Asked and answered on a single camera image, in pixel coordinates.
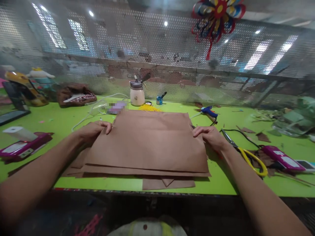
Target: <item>hand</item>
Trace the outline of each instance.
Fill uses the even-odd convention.
[[[78,135],[84,142],[94,142],[103,129],[106,128],[105,134],[109,134],[112,124],[106,121],[90,122],[73,134]]]
[[[231,146],[225,137],[221,135],[214,126],[196,127],[193,130],[193,135],[194,137],[197,137],[199,134],[201,134],[202,138],[207,141],[217,152],[220,152]]]

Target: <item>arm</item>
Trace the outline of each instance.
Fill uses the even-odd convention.
[[[108,134],[112,127],[110,123],[89,123],[4,181],[0,185],[2,223],[9,227],[14,226],[53,186],[76,149],[93,141],[104,127]]]
[[[290,208],[258,177],[215,127],[197,127],[203,138],[226,161],[247,211],[261,235],[311,235]]]

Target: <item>smartphone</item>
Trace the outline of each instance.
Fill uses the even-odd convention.
[[[315,166],[313,166],[308,161],[304,161],[304,160],[295,160],[295,161],[306,169],[304,172],[315,172]]]

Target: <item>white jar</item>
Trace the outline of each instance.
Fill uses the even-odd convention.
[[[130,100],[131,105],[141,106],[144,104],[144,91],[143,86],[140,81],[131,81],[130,82]]]

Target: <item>forearm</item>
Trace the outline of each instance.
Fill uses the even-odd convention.
[[[261,235],[311,235],[299,218],[258,177],[232,146],[225,148],[221,154]]]
[[[0,214],[7,225],[39,202],[81,144],[71,134],[0,185]]]

